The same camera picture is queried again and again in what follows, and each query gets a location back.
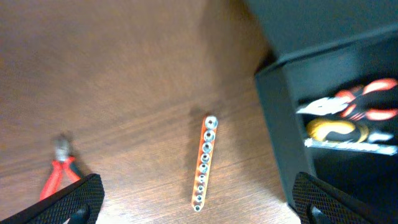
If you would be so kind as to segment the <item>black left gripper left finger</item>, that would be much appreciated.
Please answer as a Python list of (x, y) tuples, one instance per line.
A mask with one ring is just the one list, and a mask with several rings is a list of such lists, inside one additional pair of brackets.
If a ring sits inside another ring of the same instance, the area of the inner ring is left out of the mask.
[(1, 223), (95, 224), (104, 200), (100, 175), (89, 174)]

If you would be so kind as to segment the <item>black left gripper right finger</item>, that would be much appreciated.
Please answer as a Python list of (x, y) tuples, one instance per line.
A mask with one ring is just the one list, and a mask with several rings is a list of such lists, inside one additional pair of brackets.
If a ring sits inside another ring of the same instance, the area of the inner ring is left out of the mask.
[(389, 216), (306, 173), (296, 175), (292, 195), (302, 223), (388, 223)]

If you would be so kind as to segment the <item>chrome ratchet wrench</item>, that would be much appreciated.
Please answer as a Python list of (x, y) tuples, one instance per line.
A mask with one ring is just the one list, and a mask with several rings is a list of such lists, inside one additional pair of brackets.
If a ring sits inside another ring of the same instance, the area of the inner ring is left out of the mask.
[(366, 142), (331, 142), (317, 141), (315, 139), (308, 138), (304, 140), (304, 145), (305, 147), (326, 148), (337, 151), (367, 152), (387, 156), (394, 156), (397, 154), (397, 146), (372, 144)]

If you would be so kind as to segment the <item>yellow black stubby screwdriver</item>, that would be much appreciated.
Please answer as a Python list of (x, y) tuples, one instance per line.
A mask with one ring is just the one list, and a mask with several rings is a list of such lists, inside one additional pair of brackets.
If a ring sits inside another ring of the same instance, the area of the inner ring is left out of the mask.
[(387, 142), (394, 139), (392, 133), (369, 128), (364, 124), (344, 120), (317, 118), (306, 126), (307, 134), (317, 141), (326, 142)]

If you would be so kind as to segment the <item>orange black long-nose pliers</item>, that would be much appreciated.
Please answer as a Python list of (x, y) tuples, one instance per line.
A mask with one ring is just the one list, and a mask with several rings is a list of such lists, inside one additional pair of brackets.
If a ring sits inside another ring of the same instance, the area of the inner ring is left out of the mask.
[(300, 105), (297, 113), (318, 116), (337, 114), (353, 121), (392, 119), (397, 116), (397, 80), (382, 78), (365, 86), (340, 90), (333, 97), (324, 97)]

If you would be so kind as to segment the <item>orange socket rail with sockets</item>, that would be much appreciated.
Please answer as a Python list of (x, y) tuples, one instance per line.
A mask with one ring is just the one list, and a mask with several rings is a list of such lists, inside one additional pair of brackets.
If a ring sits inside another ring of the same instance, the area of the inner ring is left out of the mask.
[(216, 116), (208, 115), (203, 118), (191, 200), (191, 206), (195, 212), (200, 212), (205, 205), (217, 127)]

